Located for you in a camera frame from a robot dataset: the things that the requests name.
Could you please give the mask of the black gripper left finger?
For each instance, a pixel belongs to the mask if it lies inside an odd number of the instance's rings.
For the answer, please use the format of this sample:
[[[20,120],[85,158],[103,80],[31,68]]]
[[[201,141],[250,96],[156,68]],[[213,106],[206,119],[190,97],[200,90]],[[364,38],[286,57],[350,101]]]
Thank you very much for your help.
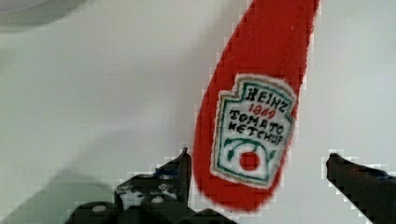
[[[114,201],[77,207],[64,224],[237,224],[224,215],[188,207],[191,156],[179,156],[151,174],[135,175],[114,190]]]

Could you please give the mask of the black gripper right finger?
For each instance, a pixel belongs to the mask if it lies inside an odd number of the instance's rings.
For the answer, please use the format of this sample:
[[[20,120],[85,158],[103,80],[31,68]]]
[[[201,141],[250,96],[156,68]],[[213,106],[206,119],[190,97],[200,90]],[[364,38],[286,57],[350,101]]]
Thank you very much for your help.
[[[331,153],[327,179],[373,224],[395,224],[396,182],[387,172]]]

